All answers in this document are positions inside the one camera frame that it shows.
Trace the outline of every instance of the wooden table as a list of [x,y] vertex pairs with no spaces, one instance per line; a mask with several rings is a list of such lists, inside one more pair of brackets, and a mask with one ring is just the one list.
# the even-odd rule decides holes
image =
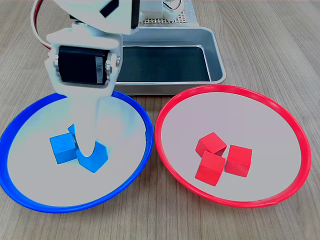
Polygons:
[[[54,92],[47,49],[30,27],[31,1],[0,1],[0,132],[24,108]],[[1,240],[318,240],[320,239],[320,1],[194,2],[201,26],[215,32],[225,84],[266,95],[289,110],[312,149],[311,172],[297,194],[260,209],[209,202],[180,185],[157,152],[123,193],[92,209],[45,214],[0,190]],[[69,27],[53,1],[39,32]],[[168,97],[135,97],[154,123]]]

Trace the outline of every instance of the screw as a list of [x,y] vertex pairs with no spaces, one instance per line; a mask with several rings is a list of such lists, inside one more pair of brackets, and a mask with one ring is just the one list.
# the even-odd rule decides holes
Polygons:
[[115,65],[117,66],[117,67],[119,67],[120,66],[120,62],[121,62],[121,57],[117,57],[116,58],[116,62],[115,62]]

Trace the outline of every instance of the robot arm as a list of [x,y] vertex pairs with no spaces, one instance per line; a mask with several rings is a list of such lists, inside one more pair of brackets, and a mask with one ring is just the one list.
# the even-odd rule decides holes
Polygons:
[[122,67],[122,35],[134,34],[146,18],[173,21],[184,2],[178,0],[173,8],[159,0],[54,1],[76,21],[47,36],[51,49],[45,67],[55,91],[70,100],[76,142],[89,157],[96,143],[99,101],[112,95]]

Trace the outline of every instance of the red block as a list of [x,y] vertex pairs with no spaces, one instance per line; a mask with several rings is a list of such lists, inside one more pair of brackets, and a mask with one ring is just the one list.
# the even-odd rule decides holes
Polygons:
[[204,152],[216,154],[221,157],[226,148],[227,144],[225,144],[224,141],[222,141],[220,137],[213,132],[198,141],[195,151],[200,155],[200,157],[203,156]]
[[224,171],[229,174],[247,177],[251,165],[251,157],[251,149],[231,145]]
[[205,151],[195,178],[216,186],[224,171],[225,162],[223,157]]

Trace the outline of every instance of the aluminum tray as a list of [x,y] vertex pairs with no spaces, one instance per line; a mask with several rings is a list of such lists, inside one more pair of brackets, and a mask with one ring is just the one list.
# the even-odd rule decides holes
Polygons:
[[[183,81],[179,75],[167,77],[165,81],[150,81],[151,76],[159,75],[160,72],[152,68],[150,71],[144,69],[140,73],[139,81],[133,81],[133,76],[139,73],[129,72],[126,64],[126,58],[123,58],[123,65],[119,75],[119,80],[115,85],[115,90],[130,96],[134,95],[176,95],[186,89],[209,84],[219,84],[226,78],[226,72],[218,50],[214,33],[205,27],[141,27],[133,35],[123,36],[123,51],[127,47],[197,47],[202,50],[206,71],[202,74],[208,76],[206,81]],[[170,59],[164,57],[161,61],[153,62],[155,65],[174,65],[177,69],[188,71],[183,61],[170,62]]]

